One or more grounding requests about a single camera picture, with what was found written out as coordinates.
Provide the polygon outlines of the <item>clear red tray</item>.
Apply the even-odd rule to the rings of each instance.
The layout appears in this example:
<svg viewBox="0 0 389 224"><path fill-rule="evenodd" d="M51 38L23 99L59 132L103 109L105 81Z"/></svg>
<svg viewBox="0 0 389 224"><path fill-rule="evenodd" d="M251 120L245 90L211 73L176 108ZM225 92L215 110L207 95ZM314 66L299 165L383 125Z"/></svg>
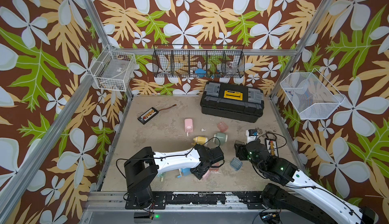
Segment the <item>clear red tray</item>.
<svg viewBox="0 0 389 224"><path fill-rule="evenodd" d="M214 165L210 166L209 171L218 172L220 168L219 163L215 163Z"/></svg>

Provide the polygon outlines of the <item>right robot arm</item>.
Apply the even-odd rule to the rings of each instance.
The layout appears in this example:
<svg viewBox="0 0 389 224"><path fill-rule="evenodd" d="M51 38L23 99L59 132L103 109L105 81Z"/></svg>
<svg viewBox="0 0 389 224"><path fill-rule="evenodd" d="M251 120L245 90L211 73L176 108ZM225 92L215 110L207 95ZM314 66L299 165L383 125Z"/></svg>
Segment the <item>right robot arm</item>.
<svg viewBox="0 0 389 224"><path fill-rule="evenodd" d="M260 198L270 209L286 209L314 224L372 224L376 213L368 207L352 205L311 180L296 165L271 155L254 140L234 145L236 157L249 161L254 171L270 180Z"/></svg>

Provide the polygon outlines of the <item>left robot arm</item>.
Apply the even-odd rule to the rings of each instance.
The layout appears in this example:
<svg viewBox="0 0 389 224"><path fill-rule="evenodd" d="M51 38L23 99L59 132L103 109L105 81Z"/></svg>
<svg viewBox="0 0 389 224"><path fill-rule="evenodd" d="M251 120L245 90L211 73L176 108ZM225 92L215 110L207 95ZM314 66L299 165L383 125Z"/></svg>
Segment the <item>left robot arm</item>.
<svg viewBox="0 0 389 224"><path fill-rule="evenodd" d="M188 168L190 173L201 180L215 164L224 161L220 147L209 148L195 145L191 149L179 152L154 152L151 147L144 147L124 163L127 193L140 194L149 189L158 174Z"/></svg>

